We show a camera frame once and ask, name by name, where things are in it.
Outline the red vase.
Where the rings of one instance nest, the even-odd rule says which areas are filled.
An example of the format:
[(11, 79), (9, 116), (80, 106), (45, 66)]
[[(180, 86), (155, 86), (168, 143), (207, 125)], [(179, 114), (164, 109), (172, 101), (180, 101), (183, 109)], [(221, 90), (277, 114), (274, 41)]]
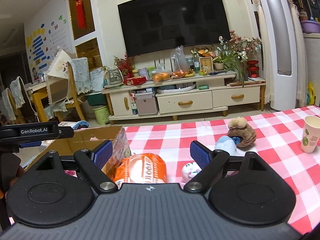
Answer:
[(247, 61), (248, 77), (252, 77), (252, 78), (259, 77), (258, 63), (259, 63), (258, 60), (248, 60)]

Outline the paper cup green print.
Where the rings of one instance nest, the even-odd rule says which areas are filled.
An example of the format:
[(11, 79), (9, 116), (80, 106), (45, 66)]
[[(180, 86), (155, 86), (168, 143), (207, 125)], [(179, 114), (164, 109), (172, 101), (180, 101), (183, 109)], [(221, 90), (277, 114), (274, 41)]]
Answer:
[(320, 137), (320, 118), (317, 116), (306, 116), (304, 118), (303, 136), (301, 149), (305, 153), (312, 153)]

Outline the white printed box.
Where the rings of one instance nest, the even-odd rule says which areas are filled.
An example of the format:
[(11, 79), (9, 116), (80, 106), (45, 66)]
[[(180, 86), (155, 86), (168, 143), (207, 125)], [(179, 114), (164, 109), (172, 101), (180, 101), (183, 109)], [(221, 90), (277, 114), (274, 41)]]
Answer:
[(59, 126), (61, 126), (61, 127), (71, 127), (72, 129), (78, 129), (80, 126), (81, 126), (81, 124), (80, 124), (80, 122), (67, 122), (67, 121), (62, 121), (62, 122), (60, 122), (59, 123)]

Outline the framed picture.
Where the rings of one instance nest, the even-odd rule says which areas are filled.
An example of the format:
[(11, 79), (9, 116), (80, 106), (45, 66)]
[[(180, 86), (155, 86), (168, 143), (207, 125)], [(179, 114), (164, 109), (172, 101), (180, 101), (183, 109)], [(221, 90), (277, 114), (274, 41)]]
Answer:
[(213, 59), (211, 57), (201, 57), (199, 58), (200, 63), (200, 74), (208, 75), (214, 71), (213, 69)]

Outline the potted flower plant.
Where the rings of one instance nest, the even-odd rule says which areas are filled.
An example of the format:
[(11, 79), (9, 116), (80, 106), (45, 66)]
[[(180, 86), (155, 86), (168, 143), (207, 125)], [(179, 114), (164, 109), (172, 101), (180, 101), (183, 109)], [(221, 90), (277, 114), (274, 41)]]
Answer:
[(260, 37), (241, 37), (234, 30), (229, 35), (230, 38), (219, 37), (219, 44), (214, 47), (213, 64), (221, 63), (226, 70), (236, 72), (237, 80), (244, 85), (247, 61), (250, 56), (260, 54), (262, 40)]

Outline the brown plush monkey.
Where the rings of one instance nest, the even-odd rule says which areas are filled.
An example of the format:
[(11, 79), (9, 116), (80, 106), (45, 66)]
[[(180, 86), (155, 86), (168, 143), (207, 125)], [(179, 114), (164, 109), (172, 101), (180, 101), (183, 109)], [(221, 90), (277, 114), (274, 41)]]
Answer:
[(253, 145), (257, 138), (255, 130), (242, 116), (233, 118), (229, 121), (227, 135), (233, 139), (238, 148), (245, 148)]

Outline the bag of oranges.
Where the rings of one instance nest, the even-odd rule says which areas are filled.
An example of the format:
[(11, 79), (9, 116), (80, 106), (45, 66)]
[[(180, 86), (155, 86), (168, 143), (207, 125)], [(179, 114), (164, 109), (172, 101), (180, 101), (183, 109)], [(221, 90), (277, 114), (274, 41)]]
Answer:
[(154, 83), (170, 80), (171, 72), (165, 69), (155, 69), (151, 72), (151, 79)]

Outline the white tower air conditioner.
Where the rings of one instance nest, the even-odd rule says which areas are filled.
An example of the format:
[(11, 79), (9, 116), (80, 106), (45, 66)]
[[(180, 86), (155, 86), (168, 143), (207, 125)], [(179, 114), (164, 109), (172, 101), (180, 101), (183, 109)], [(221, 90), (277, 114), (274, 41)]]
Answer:
[(298, 11), (292, 0), (260, 0), (265, 59), (271, 61), (270, 105), (285, 111), (306, 104), (308, 64)]

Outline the black flat television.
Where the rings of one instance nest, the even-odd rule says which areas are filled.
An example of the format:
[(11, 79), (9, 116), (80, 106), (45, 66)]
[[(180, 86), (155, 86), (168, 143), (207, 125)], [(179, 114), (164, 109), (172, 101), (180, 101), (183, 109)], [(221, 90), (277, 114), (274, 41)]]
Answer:
[(131, 0), (118, 12), (128, 56), (230, 37), (222, 0)]

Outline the orange plastic bread bag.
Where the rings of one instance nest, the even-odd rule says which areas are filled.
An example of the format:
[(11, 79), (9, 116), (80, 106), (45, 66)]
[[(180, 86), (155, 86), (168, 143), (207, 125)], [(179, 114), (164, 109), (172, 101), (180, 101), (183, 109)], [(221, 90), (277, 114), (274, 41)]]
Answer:
[(167, 167), (159, 155), (153, 153), (132, 155), (121, 161), (113, 181), (119, 188), (123, 183), (163, 184), (167, 182)]

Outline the light blue knitted toy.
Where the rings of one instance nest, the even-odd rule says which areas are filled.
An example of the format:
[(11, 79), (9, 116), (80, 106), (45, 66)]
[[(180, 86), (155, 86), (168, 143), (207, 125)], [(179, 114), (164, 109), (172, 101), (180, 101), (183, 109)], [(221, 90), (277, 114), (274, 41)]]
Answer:
[(215, 149), (223, 150), (229, 153), (229, 155), (231, 156), (241, 156), (241, 154), (237, 151), (237, 144), (239, 142), (239, 137), (229, 137), (227, 135), (224, 135), (217, 140)]

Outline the green waste bin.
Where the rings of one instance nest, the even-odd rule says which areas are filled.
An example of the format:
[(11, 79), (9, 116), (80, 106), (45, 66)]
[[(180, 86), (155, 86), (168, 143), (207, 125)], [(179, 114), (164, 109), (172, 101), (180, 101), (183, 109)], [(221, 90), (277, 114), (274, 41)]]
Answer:
[(107, 105), (94, 106), (92, 109), (98, 124), (105, 125), (110, 122), (108, 118), (110, 113)]

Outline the wooden chair with lace cover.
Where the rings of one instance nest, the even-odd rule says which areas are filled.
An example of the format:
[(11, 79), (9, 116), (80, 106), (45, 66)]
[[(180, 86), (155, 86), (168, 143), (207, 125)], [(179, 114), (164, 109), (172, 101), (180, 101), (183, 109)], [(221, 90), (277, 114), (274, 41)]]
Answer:
[[(80, 107), (80, 105), (83, 104), (82, 98), (85, 96), (84, 95), (78, 96), (78, 93), (76, 91), (74, 76), (73, 76), (73, 70), (69, 62), (67, 63), (67, 67), (68, 67), (68, 75), (69, 75), (68, 89), (71, 92), (71, 99), (69, 99), (68, 102), (66, 103), (66, 109), (71, 109), (71, 108), (76, 109), (76, 112), (80, 120), (86, 120), (85, 115), (83, 114), (82, 109)], [(39, 121), (47, 122), (49, 119), (46, 116), (44, 106), (42, 104), (42, 99), (49, 97), (46, 89), (46, 85), (44, 84), (44, 87), (42, 88), (29, 89), (28, 93), (31, 97), (31, 101), (33, 102), (36, 108), (36, 113), (37, 113), (37, 117), (39, 118)]]

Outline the red berry plant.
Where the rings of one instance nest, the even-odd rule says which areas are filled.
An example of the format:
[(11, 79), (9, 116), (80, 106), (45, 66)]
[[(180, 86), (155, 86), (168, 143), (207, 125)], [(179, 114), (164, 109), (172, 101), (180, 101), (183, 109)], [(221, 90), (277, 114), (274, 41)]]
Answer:
[(123, 58), (114, 56), (114, 65), (120, 70), (124, 79), (133, 77), (134, 65), (127, 53), (124, 54)]

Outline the red gift box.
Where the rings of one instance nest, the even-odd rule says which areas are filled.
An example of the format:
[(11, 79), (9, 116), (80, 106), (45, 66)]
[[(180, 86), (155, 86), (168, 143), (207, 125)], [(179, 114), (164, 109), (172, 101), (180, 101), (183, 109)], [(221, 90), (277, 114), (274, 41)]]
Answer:
[(124, 85), (127, 86), (140, 86), (147, 82), (145, 76), (131, 77), (124, 80)]

